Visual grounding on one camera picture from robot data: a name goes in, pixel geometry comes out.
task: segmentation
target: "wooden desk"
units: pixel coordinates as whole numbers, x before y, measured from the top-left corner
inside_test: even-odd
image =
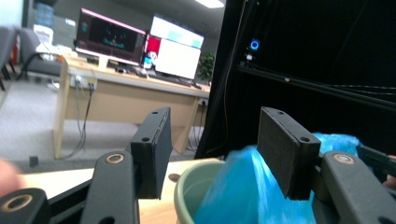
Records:
[[[182,175],[184,171],[195,164],[216,159],[173,161],[169,162],[163,183],[161,200],[139,200],[140,223],[142,224],[175,224],[177,214],[174,206],[174,190],[176,183],[168,176]],[[24,175],[27,188],[40,188],[46,191],[47,197],[52,198],[74,186],[92,178],[93,169],[61,171],[43,174]]]
[[[64,120],[78,117],[76,89],[70,86],[73,76],[97,83],[88,120],[140,124],[151,111],[170,106],[172,144],[181,154],[186,148],[191,125],[197,122],[199,100],[209,97],[208,86],[198,90],[135,74],[116,73],[111,68],[102,71],[97,65],[86,63],[85,59],[64,56],[53,128],[57,159],[61,157]],[[79,106],[86,108],[88,97],[82,95],[78,97]],[[89,95],[88,90],[84,90],[84,95]],[[85,116],[83,113],[85,109],[80,111],[81,118]]]

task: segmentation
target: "computer monitor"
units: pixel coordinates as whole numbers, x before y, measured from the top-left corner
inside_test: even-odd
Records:
[[[146,32],[82,8],[78,20],[76,51],[107,56],[119,63],[139,65]]]
[[[151,63],[155,71],[194,79],[201,55],[200,49],[150,36],[147,52],[145,63]]]
[[[180,44],[200,49],[204,43],[204,36],[193,32],[186,26],[167,21],[159,15],[155,15],[150,29],[150,34],[162,39],[168,39]]]

